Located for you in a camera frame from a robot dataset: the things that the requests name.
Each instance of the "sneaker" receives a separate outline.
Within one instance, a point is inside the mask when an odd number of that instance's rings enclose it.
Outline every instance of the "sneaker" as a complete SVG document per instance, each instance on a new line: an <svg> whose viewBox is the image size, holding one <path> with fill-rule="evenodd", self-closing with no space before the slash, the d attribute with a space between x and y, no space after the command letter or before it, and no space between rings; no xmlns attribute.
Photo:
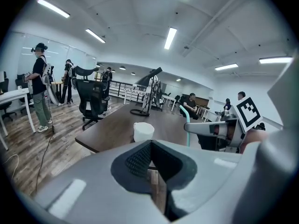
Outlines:
<svg viewBox="0 0 299 224"><path fill-rule="evenodd" d="M39 128L38 128L38 132L39 133L41 133L41 132L44 132L44 131L46 131L46 130L48 130L48 126L39 126Z"/></svg>

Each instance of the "fluorescent light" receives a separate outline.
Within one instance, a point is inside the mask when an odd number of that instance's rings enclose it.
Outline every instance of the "fluorescent light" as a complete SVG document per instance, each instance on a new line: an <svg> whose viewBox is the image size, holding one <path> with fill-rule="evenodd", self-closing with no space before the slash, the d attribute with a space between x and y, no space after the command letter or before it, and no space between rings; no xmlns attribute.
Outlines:
<svg viewBox="0 0 299 224"><path fill-rule="evenodd" d="M174 29L174 28L169 29L169 33L168 33L166 43L165 43L165 46L164 46L165 49L169 49L176 32L177 32L177 30Z"/></svg>
<svg viewBox="0 0 299 224"><path fill-rule="evenodd" d="M261 64L269 63L289 63L292 61L292 57L274 57L274 58L263 58L260 59Z"/></svg>
<svg viewBox="0 0 299 224"><path fill-rule="evenodd" d="M234 68L234 67L238 67L238 65L231 64L231 65L221 66L221 67L215 68L215 70L225 70L225 69Z"/></svg>
<svg viewBox="0 0 299 224"><path fill-rule="evenodd" d="M66 12L64 12L63 10L61 10L60 8L46 2L45 0L38 0L37 1L39 4L44 5L47 8L50 8L51 10L53 10L54 12L59 13L60 15L64 16L65 18L68 18L70 15Z"/></svg>
<svg viewBox="0 0 299 224"><path fill-rule="evenodd" d="M88 32L90 35L94 36L95 38L97 38L101 43L105 43L105 41L100 38L98 35L96 35L93 31L91 31L90 29L86 29L86 32Z"/></svg>
<svg viewBox="0 0 299 224"><path fill-rule="evenodd" d="M50 52L50 53L55 53L55 54L59 54L58 52L49 51L49 50L47 50L47 52Z"/></svg>

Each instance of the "green pants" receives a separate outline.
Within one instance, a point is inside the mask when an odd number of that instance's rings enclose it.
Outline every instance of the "green pants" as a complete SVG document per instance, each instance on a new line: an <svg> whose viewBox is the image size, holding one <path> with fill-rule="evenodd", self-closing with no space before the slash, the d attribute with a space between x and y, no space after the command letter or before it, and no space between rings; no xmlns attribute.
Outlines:
<svg viewBox="0 0 299 224"><path fill-rule="evenodd" d="M45 92L41 92L37 95L33 95L34 109L41 126L46 126L50 120L49 108L46 105Z"/></svg>

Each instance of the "light blue pipe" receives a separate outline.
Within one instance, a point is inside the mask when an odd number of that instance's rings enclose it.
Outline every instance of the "light blue pipe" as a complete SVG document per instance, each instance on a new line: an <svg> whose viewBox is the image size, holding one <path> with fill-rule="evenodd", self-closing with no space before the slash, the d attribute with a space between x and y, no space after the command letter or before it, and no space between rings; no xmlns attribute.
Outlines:
<svg viewBox="0 0 299 224"><path fill-rule="evenodd" d="M190 123L190 115L189 115L188 111L181 105L179 107L182 111L184 111L184 113L186 115L187 123ZM190 147L190 133L189 132L187 132L187 146Z"/></svg>

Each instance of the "railing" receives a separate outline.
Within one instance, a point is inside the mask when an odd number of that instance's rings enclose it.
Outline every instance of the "railing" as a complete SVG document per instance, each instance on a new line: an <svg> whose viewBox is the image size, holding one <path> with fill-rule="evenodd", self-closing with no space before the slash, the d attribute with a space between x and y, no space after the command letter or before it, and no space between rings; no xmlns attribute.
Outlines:
<svg viewBox="0 0 299 224"><path fill-rule="evenodd" d="M109 88L109 96L115 96L119 98L125 98L125 89L133 89L137 91L145 91L145 88L140 88L133 86L129 83L119 82L119 81L111 81ZM136 93L132 93L131 100L136 102L142 102L144 95L139 95Z"/></svg>

